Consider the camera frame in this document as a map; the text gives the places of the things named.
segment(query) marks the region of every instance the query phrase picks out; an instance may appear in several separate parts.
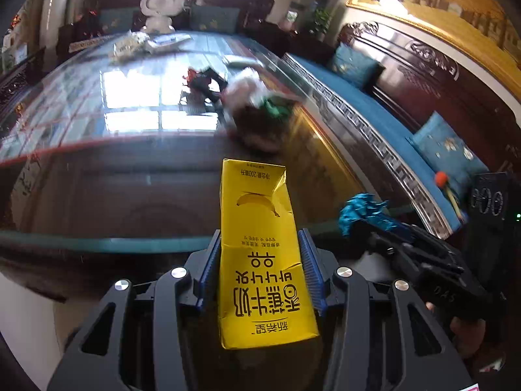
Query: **silver bolt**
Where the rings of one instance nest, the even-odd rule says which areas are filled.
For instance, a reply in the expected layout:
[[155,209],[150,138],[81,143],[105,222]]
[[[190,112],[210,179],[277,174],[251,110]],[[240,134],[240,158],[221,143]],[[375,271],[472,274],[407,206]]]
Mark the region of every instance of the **silver bolt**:
[[187,274],[187,270],[185,268],[174,268],[172,269],[172,276],[174,278],[183,278]]
[[125,291],[129,287],[129,282],[127,279],[120,279],[118,282],[114,284],[114,288],[118,291]]
[[349,278],[353,274],[353,271],[349,268],[346,268],[345,266],[340,266],[337,269],[337,275],[341,276],[342,278]]
[[405,282],[403,279],[398,279],[394,286],[396,289],[399,289],[400,291],[407,291],[409,289],[409,284]]

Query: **framed painting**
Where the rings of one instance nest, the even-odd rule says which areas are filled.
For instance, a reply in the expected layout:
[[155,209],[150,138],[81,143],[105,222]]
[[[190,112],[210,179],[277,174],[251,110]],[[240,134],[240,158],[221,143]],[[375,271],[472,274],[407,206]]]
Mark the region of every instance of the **framed painting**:
[[492,73],[521,100],[521,40],[496,0],[348,0],[428,32]]

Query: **orange ball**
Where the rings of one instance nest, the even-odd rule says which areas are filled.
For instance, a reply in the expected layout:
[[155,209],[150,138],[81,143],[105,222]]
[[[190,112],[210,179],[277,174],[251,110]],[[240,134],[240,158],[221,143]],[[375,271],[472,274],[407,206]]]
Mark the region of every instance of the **orange ball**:
[[440,171],[434,176],[434,182],[438,188],[444,188],[447,185],[447,182],[449,182],[449,177],[445,172]]

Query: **banana illustration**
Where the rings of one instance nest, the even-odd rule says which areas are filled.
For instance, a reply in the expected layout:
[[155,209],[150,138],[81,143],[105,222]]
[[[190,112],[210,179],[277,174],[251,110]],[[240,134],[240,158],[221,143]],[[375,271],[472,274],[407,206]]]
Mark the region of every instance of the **banana illustration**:
[[247,203],[253,203],[253,204],[261,204],[262,206],[265,206],[267,209],[272,211],[275,216],[280,217],[280,215],[275,210],[275,206],[270,201],[270,199],[262,194],[254,194],[252,192],[249,192],[248,194],[244,194],[239,197],[237,200],[237,205],[240,206],[241,204],[247,204]]

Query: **yellow milk carton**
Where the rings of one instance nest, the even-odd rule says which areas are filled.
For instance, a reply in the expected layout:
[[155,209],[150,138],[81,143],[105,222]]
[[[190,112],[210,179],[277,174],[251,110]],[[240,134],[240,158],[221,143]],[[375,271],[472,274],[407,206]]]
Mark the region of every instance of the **yellow milk carton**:
[[284,166],[224,160],[219,326],[227,349],[318,336]]

